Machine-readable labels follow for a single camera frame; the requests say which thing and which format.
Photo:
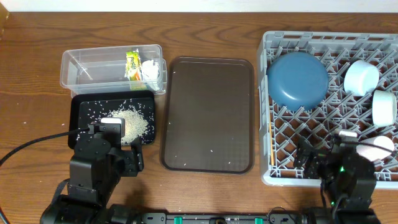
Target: blue bowl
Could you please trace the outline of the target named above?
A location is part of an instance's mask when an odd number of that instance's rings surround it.
[[[328,72],[314,56],[293,52],[278,58],[268,69],[268,92],[288,110],[301,106],[311,110],[324,99],[328,90]]]

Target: black tray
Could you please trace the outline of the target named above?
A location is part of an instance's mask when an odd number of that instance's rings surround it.
[[[119,93],[93,93],[83,94],[73,97],[70,108],[69,130],[78,128],[87,128],[87,125],[93,121],[99,121],[99,116],[104,118],[102,112],[135,107],[140,110],[140,114],[148,122],[148,133],[141,136],[142,144],[150,144],[155,139],[155,101],[154,94],[151,91],[127,91]],[[73,149],[76,145],[77,134],[69,135],[68,146]]]
[[[170,170],[243,174],[254,161],[254,73],[246,60],[172,64],[160,160]]]

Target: white wall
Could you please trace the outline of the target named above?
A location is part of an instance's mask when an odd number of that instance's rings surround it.
[[[0,0],[15,11],[398,12],[398,0]]]

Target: clear plastic container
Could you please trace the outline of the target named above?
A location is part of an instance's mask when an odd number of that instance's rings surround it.
[[[126,52],[138,50],[141,63],[153,60],[159,65],[155,80],[129,81],[125,77]],[[151,90],[164,94],[167,86],[167,66],[162,47],[135,45],[67,50],[62,55],[60,84],[72,91],[72,96],[85,93],[109,93],[131,90]]]

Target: green connector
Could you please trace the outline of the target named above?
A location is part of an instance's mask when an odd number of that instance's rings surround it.
[[[254,224],[263,224],[264,220],[262,218],[255,218],[254,219]]]
[[[174,224],[182,224],[182,217],[174,217]]]

